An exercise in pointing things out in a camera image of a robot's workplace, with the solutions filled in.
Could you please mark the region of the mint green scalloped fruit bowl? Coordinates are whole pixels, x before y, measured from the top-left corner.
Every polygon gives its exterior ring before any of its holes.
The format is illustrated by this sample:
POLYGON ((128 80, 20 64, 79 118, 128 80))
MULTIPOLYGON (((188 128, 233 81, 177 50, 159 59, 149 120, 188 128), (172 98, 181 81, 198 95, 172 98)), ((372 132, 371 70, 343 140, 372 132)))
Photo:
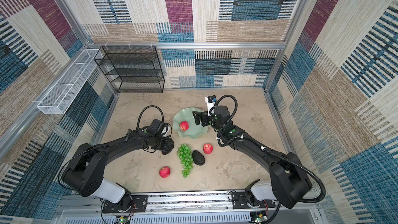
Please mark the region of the mint green scalloped fruit bowl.
POLYGON ((203 112, 203 110, 199 108, 189 107, 180 110, 173 118, 173 130, 176 131, 181 138, 190 138, 192 140, 196 140, 201 135, 204 135, 208 132, 208 127, 203 127, 201 123, 199 125, 196 125, 193 111, 199 113, 203 112), (180 124, 184 121, 188 123, 187 130, 183 130, 180 127, 180 124))

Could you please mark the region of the red apple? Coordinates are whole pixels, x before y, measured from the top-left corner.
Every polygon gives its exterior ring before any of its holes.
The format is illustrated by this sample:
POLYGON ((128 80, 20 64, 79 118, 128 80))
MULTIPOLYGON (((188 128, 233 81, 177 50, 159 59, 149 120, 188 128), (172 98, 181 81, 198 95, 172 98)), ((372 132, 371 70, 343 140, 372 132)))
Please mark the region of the red apple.
POLYGON ((213 146, 212 146, 211 144, 209 144, 209 143, 206 143, 206 144, 203 146, 203 151, 204 151, 204 153, 207 154, 207 155, 211 154, 211 153, 213 152, 213 150, 214 150, 213 146))
POLYGON ((162 178, 167 178, 167 177, 169 177, 169 176, 171 175, 171 169, 170 169, 169 167, 167 167, 167 166, 162 167, 162 168, 159 170, 159 175, 160 175, 162 178))
POLYGON ((189 129, 189 123, 187 121, 182 121, 179 127, 182 131, 187 131, 189 129))

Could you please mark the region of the green grape bunch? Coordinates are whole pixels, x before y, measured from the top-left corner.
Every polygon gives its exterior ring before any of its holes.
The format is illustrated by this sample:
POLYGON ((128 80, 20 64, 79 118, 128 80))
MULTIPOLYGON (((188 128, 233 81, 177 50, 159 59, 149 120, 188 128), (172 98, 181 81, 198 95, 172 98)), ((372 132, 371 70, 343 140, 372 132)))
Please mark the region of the green grape bunch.
POLYGON ((181 174, 184 178, 186 178, 193 169, 193 156, 191 151, 192 150, 190 146, 187 144, 181 144, 177 150, 177 155, 179 157, 180 163, 183 166, 181 174))

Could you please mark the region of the dark avocado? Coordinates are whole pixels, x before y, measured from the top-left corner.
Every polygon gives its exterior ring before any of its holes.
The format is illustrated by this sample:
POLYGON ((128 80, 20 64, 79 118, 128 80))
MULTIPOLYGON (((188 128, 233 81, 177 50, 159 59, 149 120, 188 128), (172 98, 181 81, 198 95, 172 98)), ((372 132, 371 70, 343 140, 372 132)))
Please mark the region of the dark avocado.
POLYGON ((192 152, 192 158, 193 158, 193 162, 198 165, 198 166, 202 166, 205 164, 205 157, 203 154, 201 154, 199 151, 194 150, 192 152))

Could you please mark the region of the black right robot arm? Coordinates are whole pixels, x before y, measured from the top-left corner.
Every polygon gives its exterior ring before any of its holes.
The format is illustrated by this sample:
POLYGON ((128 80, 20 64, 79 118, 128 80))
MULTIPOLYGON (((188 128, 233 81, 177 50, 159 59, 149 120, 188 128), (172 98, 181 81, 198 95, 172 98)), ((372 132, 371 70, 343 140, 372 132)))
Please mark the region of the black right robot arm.
POLYGON ((260 187, 260 182, 255 181, 248 188, 248 201, 274 200, 289 209, 298 202, 321 202, 326 196, 326 188, 321 179, 304 167, 296 154, 273 150, 235 125, 232 119, 238 109, 237 99, 229 96, 234 101, 234 110, 229 112, 226 106, 220 104, 225 98, 226 95, 220 99, 214 95, 207 97, 207 111, 193 111, 192 115, 197 125, 213 128, 220 147, 229 146, 246 154, 269 173, 271 182, 263 189, 266 196, 260 197, 256 193, 254 188, 260 187))

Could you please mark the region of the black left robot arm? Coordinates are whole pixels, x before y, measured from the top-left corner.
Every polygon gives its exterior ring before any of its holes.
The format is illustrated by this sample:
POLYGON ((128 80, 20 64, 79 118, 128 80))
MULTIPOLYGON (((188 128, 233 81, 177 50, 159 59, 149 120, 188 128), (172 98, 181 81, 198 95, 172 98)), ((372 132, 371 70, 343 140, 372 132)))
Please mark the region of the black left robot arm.
POLYGON ((172 127, 160 119, 154 119, 149 126, 127 131, 119 139, 97 145, 80 145, 58 175, 59 184, 76 191, 82 197, 94 196, 104 201, 113 212, 126 213, 134 207, 131 192, 113 181, 104 178, 108 164, 130 152, 143 150, 148 153, 159 151, 167 155, 174 149, 171 138, 172 127))

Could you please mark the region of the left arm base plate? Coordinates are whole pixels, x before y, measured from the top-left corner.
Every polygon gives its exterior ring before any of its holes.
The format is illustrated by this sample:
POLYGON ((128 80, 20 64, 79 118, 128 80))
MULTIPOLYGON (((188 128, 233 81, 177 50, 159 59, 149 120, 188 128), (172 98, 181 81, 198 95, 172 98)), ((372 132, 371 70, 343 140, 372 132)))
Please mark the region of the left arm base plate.
POLYGON ((143 213, 147 207, 147 195, 132 195, 123 198, 119 203, 105 201, 102 207, 102 214, 124 214, 143 213))

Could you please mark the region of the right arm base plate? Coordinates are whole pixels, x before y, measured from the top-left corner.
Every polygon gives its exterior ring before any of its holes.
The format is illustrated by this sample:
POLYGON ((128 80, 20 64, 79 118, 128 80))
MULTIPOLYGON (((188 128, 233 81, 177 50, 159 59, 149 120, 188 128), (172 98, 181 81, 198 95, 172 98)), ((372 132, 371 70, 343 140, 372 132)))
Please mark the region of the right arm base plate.
POLYGON ((252 193, 245 191, 232 190, 227 195, 232 202, 234 209, 244 208, 275 208, 276 202, 273 200, 257 200, 252 193))

